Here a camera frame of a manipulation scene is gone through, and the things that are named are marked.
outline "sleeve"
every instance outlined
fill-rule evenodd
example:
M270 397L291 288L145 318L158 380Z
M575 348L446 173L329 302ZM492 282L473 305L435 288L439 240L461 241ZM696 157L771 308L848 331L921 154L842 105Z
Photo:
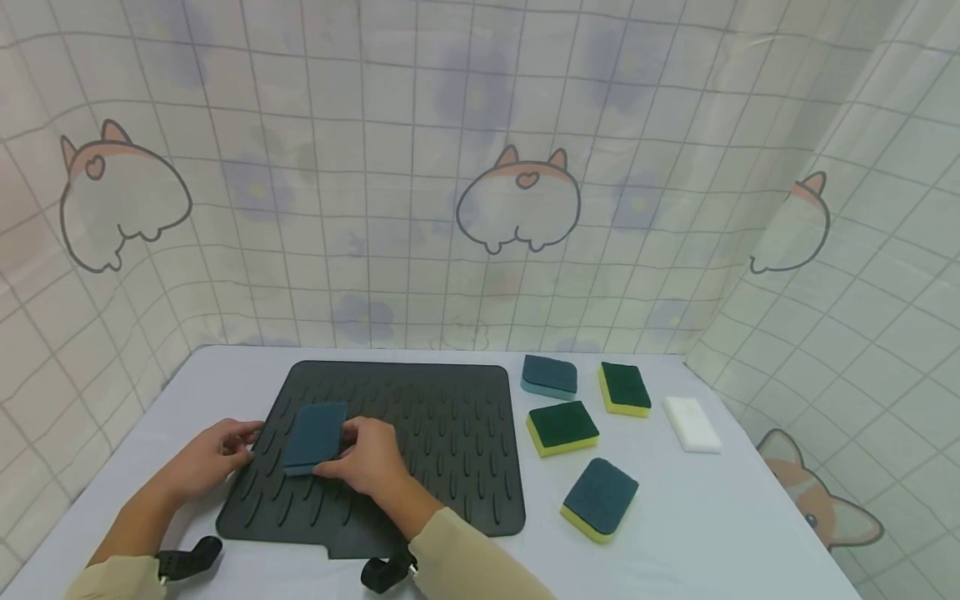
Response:
M556 600L500 546L445 508L410 542L428 600Z
M152 556L114 556L87 567L73 581L65 600L163 600L166 588L156 577Z

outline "black clamp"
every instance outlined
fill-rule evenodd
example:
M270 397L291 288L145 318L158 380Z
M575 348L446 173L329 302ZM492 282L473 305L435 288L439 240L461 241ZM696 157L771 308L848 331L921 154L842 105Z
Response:
M417 574L417 559L404 548L384 563L380 559L370 559L360 573L360 583L378 594L406 579L407 575Z
M160 567L156 570L160 584L179 581L203 573L213 566L220 556L224 543L213 536L206 536L197 542L193 550L161 550L156 553Z

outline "white tablecloth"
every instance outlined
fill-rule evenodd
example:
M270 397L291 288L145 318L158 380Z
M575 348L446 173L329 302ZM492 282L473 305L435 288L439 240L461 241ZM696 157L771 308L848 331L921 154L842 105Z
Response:
M679 356L557 355L579 372L577 398L600 429L595 448L541 459L526 414L554 400L520 389L523 354L320 348L204 348L173 381L2 595L60 598L116 512L197 432L223 417L265 419L290 368L301 360L502 365L510 374L527 522L501 538L561 600L809 600L858 598L843 573L764 466L717 396ZM600 360L639 366L650 418L609 415L597 383ZM700 398L723 441L719 455L684 453L660 408L666 396ZM594 457L631 474L640 488L613 543L596 545L560 516L566 493ZM166 547L215 535L226 487L184 509ZM179 598L373 598L363 561L329 561L321 546L224 540L216 572L172 589ZM405 585L394 598L418 598Z

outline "black silicone mat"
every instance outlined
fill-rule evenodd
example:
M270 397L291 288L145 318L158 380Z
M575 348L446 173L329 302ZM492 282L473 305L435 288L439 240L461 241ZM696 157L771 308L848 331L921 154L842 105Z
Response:
M446 506L492 537L526 520L510 382L500 367L303 361L290 370L217 517L233 540L315 543L331 559L387 558L404 545L366 496L312 475L284 477L281 455L301 406L346 401L348 418L396 428L407 467Z

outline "corgi butt drawing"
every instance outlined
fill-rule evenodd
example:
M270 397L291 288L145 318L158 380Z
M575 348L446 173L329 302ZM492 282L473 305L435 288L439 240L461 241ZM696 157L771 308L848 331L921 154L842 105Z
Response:
M516 146L507 146L464 191L456 217L460 231L490 254L514 241L531 252L562 242L580 220L580 186L566 170L566 150L543 162L520 160Z
M115 121L80 148L61 137L60 149L67 171L60 230L70 256L91 273L119 271L127 240L154 242L190 216L193 200L173 165L134 144Z
M751 273L792 271L816 257L830 231L830 211L822 196L826 185L823 171L793 184L750 255Z
M864 546L883 535L883 525L875 516L831 494L820 477L806 468L800 449L784 431L771 429L756 450L827 550Z

